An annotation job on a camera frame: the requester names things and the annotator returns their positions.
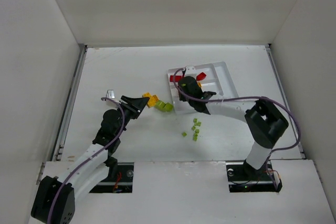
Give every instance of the lime green block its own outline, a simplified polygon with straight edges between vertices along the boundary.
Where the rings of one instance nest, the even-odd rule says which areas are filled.
[[[166,112],[171,112],[173,110],[174,106],[171,105],[170,103],[166,103],[166,105],[164,106],[164,111]]]
[[[165,112],[164,107],[165,107],[165,103],[163,101],[157,101],[157,103],[155,104],[155,108],[157,108],[158,110]]]

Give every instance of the white tray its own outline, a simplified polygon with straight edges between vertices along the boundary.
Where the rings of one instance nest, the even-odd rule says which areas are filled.
[[[187,114],[195,113],[196,111],[187,103],[179,100],[179,93],[174,86],[174,83],[170,82],[170,76],[173,75],[179,68],[169,69],[167,71],[168,82],[170,91],[172,94],[174,110],[176,114]],[[222,95],[225,98],[235,98],[238,97],[237,90],[233,84],[232,78],[230,76],[229,70],[227,69],[226,63],[216,62],[195,66],[197,75],[201,72],[206,74],[203,81],[199,81],[202,85],[203,91],[213,91],[217,95]]]

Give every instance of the white table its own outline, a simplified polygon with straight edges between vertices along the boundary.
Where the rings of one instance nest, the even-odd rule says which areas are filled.
[[[44,176],[70,164],[48,162]],[[272,164],[284,186],[279,194],[230,193],[225,162],[135,162],[131,194],[89,194],[71,224],[335,223],[313,161]]]
[[[116,97],[156,94],[172,102],[166,71],[185,65],[224,61],[239,96],[264,95],[283,102],[264,46],[170,46],[90,48],[65,141],[62,161],[73,161],[92,142],[102,115],[112,105],[100,101],[108,89]],[[202,121],[197,142],[192,140],[192,119]],[[146,108],[121,136],[114,157],[119,162],[243,160],[254,142],[248,126],[223,116],[195,113],[175,115]],[[289,127],[276,147],[292,145]],[[273,159],[301,158],[296,147],[274,153]]]

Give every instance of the red cube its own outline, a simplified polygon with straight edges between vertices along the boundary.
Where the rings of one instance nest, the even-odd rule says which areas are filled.
[[[169,77],[169,81],[173,82],[173,78],[174,78],[174,76],[170,76]],[[181,79],[182,79],[182,76],[175,76],[175,81],[176,82],[180,81]]]
[[[206,74],[202,72],[196,77],[196,81],[202,81],[205,79],[205,77],[206,77]]]

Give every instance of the purple cable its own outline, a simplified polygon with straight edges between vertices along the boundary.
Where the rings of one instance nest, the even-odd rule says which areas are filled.
[[[99,151],[97,151],[96,153],[94,153],[92,156],[90,156],[88,159],[84,160],[82,163],[80,163],[69,175],[68,177],[64,180],[64,182],[61,184],[61,186],[59,187],[59,189],[57,190],[54,199],[52,200],[51,206],[50,206],[50,210],[49,210],[49,214],[48,214],[48,219],[47,219],[47,224],[51,224],[51,217],[53,215],[53,211],[54,211],[54,207],[57,201],[57,198],[62,190],[62,188],[65,186],[65,184],[69,181],[69,179],[76,173],[76,171],[78,171],[81,167],[83,167],[83,165],[85,165],[87,162],[89,162],[92,158],[96,157],[97,155],[99,155],[102,151],[106,150],[111,144],[113,144],[118,137],[121,135],[123,129],[124,129],[124,125],[125,125],[125,114],[124,111],[122,109],[122,107],[120,106],[119,103],[117,103],[116,101],[113,101],[110,98],[107,97],[102,97],[101,98],[102,101],[108,100],[110,102],[113,102],[120,110],[121,115],[122,115],[122,123],[120,126],[120,130],[117,133],[117,135],[114,137],[114,139],[112,139],[112,141],[110,143],[108,143],[106,146],[104,146],[102,149],[100,149]]]
[[[232,101],[239,101],[239,100],[250,100],[250,99],[253,99],[253,100],[264,100],[264,101],[269,101],[277,106],[279,106],[280,108],[282,108],[284,111],[286,111],[286,113],[292,118],[293,122],[294,122],[294,125],[295,125],[295,128],[297,130],[297,133],[298,133],[298,137],[296,139],[296,142],[294,144],[292,144],[291,146],[288,146],[288,147],[283,147],[283,148],[276,148],[276,149],[273,149],[269,156],[267,157],[265,163],[267,165],[270,157],[271,157],[271,154],[276,152],[276,151],[285,151],[285,150],[289,150],[289,149],[292,149],[294,148],[295,146],[297,146],[299,143],[300,143],[300,140],[301,140],[301,128],[300,128],[300,125],[299,125],[299,122],[298,120],[295,118],[295,116],[292,114],[292,112],[290,112],[285,106],[283,106],[281,103],[271,99],[271,98],[268,98],[268,97],[237,97],[237,98],[228,98],[228,99],[216,99],[216,100],[203,100],[203,99],[198,99],[198,98],[194,98],[186,93],[184,93],[177,85],[176,81],[175,81],[175,77],[176,77],[176,74],[180,71],[184,71],[185,68],[179,68],[177,69],[177,71],[174,73],[174,76],[173,76],[173,83],[174,83],[174,86],[177,88],[177,90],[179,91],[179,93],[181,93],[182,95],[184,95],[185,97],[187,97],[188,99],[190,100],[193,100],[193,101],[196,101],[196,102],[232,102]],[[267,175],[271,178],[272,182],[273,182],[273,185],[275,188],[277,188],[277,185],[276,185],[276,182],[275,180],[273,179],[273,177],[271,176],[271,174],[269,173],[269,170],[267,169],[266,167],[266,173]]]

